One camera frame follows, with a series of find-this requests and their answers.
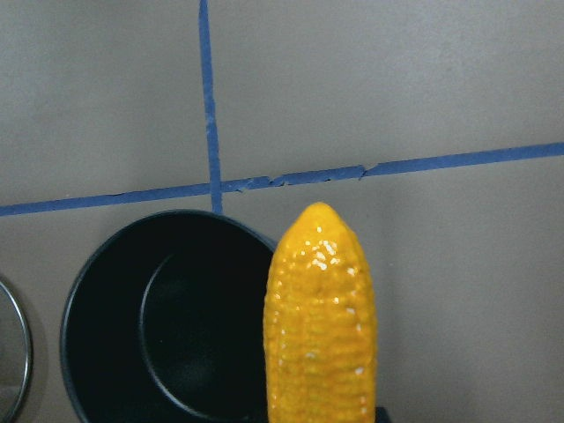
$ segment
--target blue line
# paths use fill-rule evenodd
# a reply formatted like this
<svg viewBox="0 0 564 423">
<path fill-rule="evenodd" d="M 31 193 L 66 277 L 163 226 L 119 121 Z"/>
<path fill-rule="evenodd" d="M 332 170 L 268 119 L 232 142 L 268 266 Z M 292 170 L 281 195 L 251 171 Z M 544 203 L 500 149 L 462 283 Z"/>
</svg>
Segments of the blue line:
<svg viewBox="0 0 564 423">
<path fill-rule="evenodd" d="M 211 210 L 214 213 L 222 214 L 219 139 L 215 118 L 215 100 L 213 99 L 212 42 L 210 41 L 210 21 L 208 19 L 208 2 L 206 0 L 200 1 L 198 26 L 204 88 L 205 133 L 208 140 L 208 161 L 210 166 Z"/>
<path fill-rule="evenodd" d="M 427 157 L 424 159 L 389 161 L 386 163 L 380 163 L 368 170 L 366 170 L 363 166 L 351 166 L 283 174 L 277 178 L 257 176 L 254 178 L 223 181 L 220 183 L 220 191 L 227 193 L 244 191 L 246 189 L 276 188 L 284 185 L 302 185 L 345 179 L 362 179 L 369 176 L 405 174 L 450 167 L 466 167 L 499 163 L 503 161 L 529 160 L 555 156 L 564 156 L 564 143 L 528 145 L 525 147 L 506 148 L 485 152 L 467 152 L 462 154 Z M 169 198 L 204 196 L 210 193 L 211 184 L 200 183 L 180 187 L 132 191 L 117 195 L 65 198 L 36 203 L 0 206 L 0 217 L 81 209 L 102 205 L 140 203 L 144 201 L 155 201 Z"/>
</svg>

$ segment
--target horizontal blue line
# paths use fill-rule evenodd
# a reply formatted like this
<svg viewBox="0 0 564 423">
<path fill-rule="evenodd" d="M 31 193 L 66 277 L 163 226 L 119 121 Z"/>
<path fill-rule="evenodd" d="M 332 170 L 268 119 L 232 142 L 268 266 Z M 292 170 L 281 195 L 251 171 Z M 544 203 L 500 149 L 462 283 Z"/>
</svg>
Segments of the horizontal blue line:
<svg viewBox="0 0 564 423">
<path fill-rule="evenodd" d="M 303 185 L 327 181 L 346 179 L 362 179 L 369 176 L 386 174 L 405 174 L 449 167 L 464 167 L 516 161 L 538 159 L 564 155 L 564 143 L 545 145 L 529 145 L 525 147 L 490 150 L 485 152 L 467 152 L 446 156 L 428 157 L 424 159 L 399 160 L 380 163 L 369 169 L 363 166 L 339 167 L 334 169 L 314 170 L 283 174 L 276 178 L 258 176 L 254 178 L 223 181 L 221 192 L 244 191 L 246 189 L 276 188 L 284 185 Z M 210 184 L 200 183 L 180 187 L 147 189 L 143 191 L 125 192 L 116 195 L 101 195 L 91 197 L 64 198 L 60 200 L 42 201 L 0 206 L 0 217 L 39 212 L 54 212 L 102 205 L 130 204 L 144 201 L 156 201 L 170 198 L 194 197 L 210 194 Z"/>
</svg>

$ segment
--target round container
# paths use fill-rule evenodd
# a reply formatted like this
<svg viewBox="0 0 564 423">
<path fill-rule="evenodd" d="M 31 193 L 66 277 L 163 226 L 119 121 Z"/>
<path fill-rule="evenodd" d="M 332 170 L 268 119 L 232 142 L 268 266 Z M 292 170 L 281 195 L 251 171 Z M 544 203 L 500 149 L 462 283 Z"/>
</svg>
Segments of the round container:
<svg viewBox="0 0 564 423">
<path fill-rule="evenodd" d="M 72 287 L 63 379 L 83 422 L 266 422 L 263 299 L 274 242 L 205 211 L 107 240 Z"/>
</svg>

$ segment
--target plastic corn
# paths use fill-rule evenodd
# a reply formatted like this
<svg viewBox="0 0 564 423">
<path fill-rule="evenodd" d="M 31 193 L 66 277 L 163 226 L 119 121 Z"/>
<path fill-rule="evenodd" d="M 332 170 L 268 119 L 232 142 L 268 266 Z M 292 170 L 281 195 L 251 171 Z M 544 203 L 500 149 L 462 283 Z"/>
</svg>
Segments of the plastic corn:
<svg viewBox="0 0 564 423">
<path fill-rule="evenodd" d="M 372 280 L 327 204 L 310 205 L 278 244 L 263 331 L 270 423 L 374 423 Z"/>
</svg>

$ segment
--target black bowl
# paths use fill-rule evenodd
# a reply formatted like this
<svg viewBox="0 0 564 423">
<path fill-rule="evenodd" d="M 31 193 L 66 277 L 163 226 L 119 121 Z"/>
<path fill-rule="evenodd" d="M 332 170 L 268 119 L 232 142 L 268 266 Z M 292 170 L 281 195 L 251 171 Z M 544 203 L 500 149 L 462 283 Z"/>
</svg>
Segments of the black bowl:
<svg viewBox="0 0 564 423">
<path fill-rule="evenodd" d="M 266 422 L 263 298 L 274 243 L 205 211 L 112 236 L 72 287 L 63 379 L 83 422 Z"/>
</svg>

